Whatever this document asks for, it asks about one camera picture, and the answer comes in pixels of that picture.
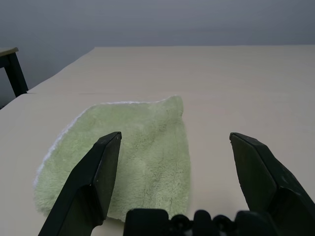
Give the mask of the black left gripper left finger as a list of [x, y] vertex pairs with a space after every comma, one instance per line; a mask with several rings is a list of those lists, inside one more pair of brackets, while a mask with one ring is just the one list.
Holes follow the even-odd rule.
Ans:
[[41, 236], [89, 236], [107, 217], [114, 190], [121, 132], [98, 139], [68, 176]]

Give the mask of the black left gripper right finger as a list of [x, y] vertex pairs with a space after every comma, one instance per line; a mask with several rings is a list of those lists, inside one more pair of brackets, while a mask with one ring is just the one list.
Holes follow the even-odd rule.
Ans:
[[293, 173], [257, 139], [240, 133], [229, 139], [249, 210], [268, 213], [282, 236], [313, 236], [315, 204]]

